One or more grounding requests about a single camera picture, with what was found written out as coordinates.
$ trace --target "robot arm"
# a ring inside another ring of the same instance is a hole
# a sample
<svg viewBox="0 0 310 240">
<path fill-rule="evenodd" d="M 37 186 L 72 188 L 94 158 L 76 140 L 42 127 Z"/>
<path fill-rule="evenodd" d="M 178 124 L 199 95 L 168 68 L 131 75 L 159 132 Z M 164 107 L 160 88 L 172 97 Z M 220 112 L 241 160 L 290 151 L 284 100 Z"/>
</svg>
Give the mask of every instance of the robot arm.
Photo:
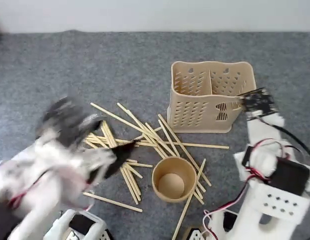
<svg viewBox="0 0 310 240">
<path fill-rule="evenodd" d="M 0 165 L 0 203 L 22 219 L 9 240 L 42 239 L 61 205 L 76 206 L 82 191 L 112 176 L 129 158 L 134 141 L 113 149 L 81 148 L 100 123 L 63 98 L 45 113 L 37 140 Z"/>
</svg>

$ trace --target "carpet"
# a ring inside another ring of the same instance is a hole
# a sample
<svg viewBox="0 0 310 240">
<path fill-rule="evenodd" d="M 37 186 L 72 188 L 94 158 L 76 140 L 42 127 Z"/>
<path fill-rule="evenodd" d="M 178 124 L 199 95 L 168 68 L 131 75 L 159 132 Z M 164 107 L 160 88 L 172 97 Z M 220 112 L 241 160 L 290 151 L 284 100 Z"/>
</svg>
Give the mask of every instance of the carpet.
<svg viewBox="0 0 310 240">
<path fill-rule="evenodd" d="M 157 114 L 165 116 L 170 96 L 170 66 L 174 61 L 247 61 L 258 87 L 275 98 L 286 128 L 310 147 L 310 33 L 149 32 L 84 33 L 0 36 L 0 160 L 7 160 L 30 145 L 42 112 L 65 95 L 79 98 L 87 110 L 94 102 L 130 120 L 116 106 L 122 103 L 143 122 L 158 127 Z M 132 139 L 139 133 L 106 116 L 116 137 Z M 189 147 L 213 186 L 205 206 L 192 199 L 178 239 L 189 226 L 201 224 L 203 209 L 211 210 L 231 199 L 243 183 L 232 155 L 248 142 L 243 114 L 227 134 L 180 134 L 185 142 L 229 145 L 229 150 Z M 132 159 L 155 165 L 158 154 L 141 146 Z M 151 185 L 151 169 L 139 168 L 137 179 L 143 213 L 96 202 L 92 213 L 106 221 L 115 239 L 171 239 L 184 203 L 159 200 Z M 121 174 L 103 182 L 96 193 L 134 205 Z M 310 210 L 294 233 L 294 240 L 310 236 Z"/>
</svg>

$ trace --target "pile of chopsticks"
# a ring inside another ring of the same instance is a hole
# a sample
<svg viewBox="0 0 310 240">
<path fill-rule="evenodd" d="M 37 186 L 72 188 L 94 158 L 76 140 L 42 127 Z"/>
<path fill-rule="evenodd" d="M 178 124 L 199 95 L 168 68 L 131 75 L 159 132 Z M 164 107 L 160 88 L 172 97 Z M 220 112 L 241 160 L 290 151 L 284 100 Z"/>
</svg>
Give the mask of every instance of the pile of chopsticks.
<svg viewBox="0 0 310 240">
<path fill-rule="evenodd" d="M 169 127 L 169 125 L 167 124 L 167 122 L 164 120 L 164 118 L 159 114 L 158 117 L 158 123 L 160 125 L 160 127 L 154 129 L 151 125 L 149 125 L 148 123 L 143 124 L 140 120 L 138 120 L 138 118 L 127 108 L 125 108 L 122 104 L 117 103 L 117 105 L 129 116 L 131 117 L 135 123 L 137 125 L 134 125 L 128 121 L 126 121 L 125 119 L 109 112 L 108 110 L 94 104 L 91 103 L 91 105 L 99 110 L 101 110 L 102 112 L 112 116 L 113 118 L 121 121 L 122 123 L 125 123 L 126 125 L 140 131 L 142 133 L 141 136 L 135 138 L 135 140 L 138 140 L 138 142 L 136 143 L 137 146 L 148 146 L 148 147 L 153 147 L 155 149 L 155 151 L 158 153 L 158 155 L 164 159 L 170 156 L 175 156 L 175 157 L 180 157 L 180 154 L 176 148 L 176 146 L 179 146 L 181 148 L 181 150 L 186 154 L 187 158 L 189 159 L 189 161 L 193 164 L 193 166 L 195 167 L 195 169 L 197 171 L 200 170 L 200 167 L 198 166 L 198 164 L 195 162 L 195 160 L 193 159 L 193 157 L 190 155 L 190 153 L 187 151 L 187 149 L 185 148 L 185 146 L 194 146 L 194 147 L 205 147 L 205 148 L 219 148 L 219 149 L 228 149 L 228 146 L 223 146 L 223 145 L 206 145 L 206 144 L 197 144 L 197 143 L 183 143 L 179 140 L 179 138 L 176 136 L 176 134 L 173 132 L 173 130 Z M 159 135 L 157 134 L 157 131 L 162 130 L 167 138 L 168 141 L 163 141 Z M 123 140 L 123 139 L 115 139 L 113 137 L 113 134 L 111 133 L 106 121 L 103 122 L 103 126 L 102 126 L 102 132 L 104 134 L 104 136 L 96 136 L 94 134 L 90 134 L 85 142 L 90 145 L 93 148 L 96 148 L 97 146 L 95 144 L 99 144 L 104 148 L 113 148 L 117 145 L 120 144 L 125 144 L 125 143 L 129 143 L 131 141 L 129 140 Z M 120 169 L 124 180 L 129 188 L 129 191 L 131 192 L 131 195 L 135 201 L 136 204 L 138 204 L 139 201 L 141 201 L 141 192 L 140 189 L 133 177 L 133 175 L 136 175 L 139 178 L 142 178 L 142 176 L 132 167 L 132 166 L 139 166 L 139 167 L 150 167 L 151 165 L 146 165 L 146 164 L 141 164 L 141 163 L 137 163 L 137 161 L 134 160 L 128 160 L 123 167 Z M 210 181 L 208 180 L 208 178 L 201 173 L 202 178 L 204 179 L 204 181 L 211 186 Z M 198 182 L 196 188 L 195 188 L 195 192 L 194 192 L 194 196 L 196 197 L 196 199 L 201 203 L 204 204 L 203 202 L 203 195 L 201 194 L 202 192 L 206 192 L 206 189 L 203 187 L 203 185 Z"/>
</svg>

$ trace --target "paper cup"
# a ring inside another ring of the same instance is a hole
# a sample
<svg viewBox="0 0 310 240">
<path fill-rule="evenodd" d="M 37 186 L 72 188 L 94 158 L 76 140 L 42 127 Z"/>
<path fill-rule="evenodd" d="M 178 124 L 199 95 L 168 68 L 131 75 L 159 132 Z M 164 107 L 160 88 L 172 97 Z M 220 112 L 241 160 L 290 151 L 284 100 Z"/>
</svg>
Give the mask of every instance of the paper cup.
<svg viewBox="0 0 310 240">
<path fill-rule="evenodd" d="M 185 159 L 168 157 L 154 168 L 152 185 L 156 195 L 163 201 L 184 201 L 196 187 L 196 171 Z"/>
</svg>

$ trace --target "black wire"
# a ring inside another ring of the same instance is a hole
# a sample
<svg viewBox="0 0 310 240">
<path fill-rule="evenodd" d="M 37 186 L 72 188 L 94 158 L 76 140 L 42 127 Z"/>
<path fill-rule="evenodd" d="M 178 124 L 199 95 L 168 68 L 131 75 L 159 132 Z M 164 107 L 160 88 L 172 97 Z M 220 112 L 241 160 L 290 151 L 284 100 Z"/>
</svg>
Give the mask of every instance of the black wire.
<svg viewBox="0 0 310 240">
<path fill-rule="evenodd" d="M 295 135 L 293 135 L 291 132 L 289 132 L 288 130 L 284 129 L 281 126 L 277 126 L 277 125 L 273 125 L 273 124 L 267 123 L 264 120 L 262 120 L 260 117 L 258 119 L 261 122 L 263 122 L 263 123 L 265 123 L 265 124 L 267 124 L 269 126 L 272 126 L 273 128 L 276 128 L 279 131 L 281 131 L 281 132 L 287 134 L 288 136 L 290 136 L 293 140 L 295 140 L 297 143 L 299 143 L 299 145 L 302 146 L 303 149 L 310 155 L 310 149 L 299 138 L 297 138 Z"/>
</svg>

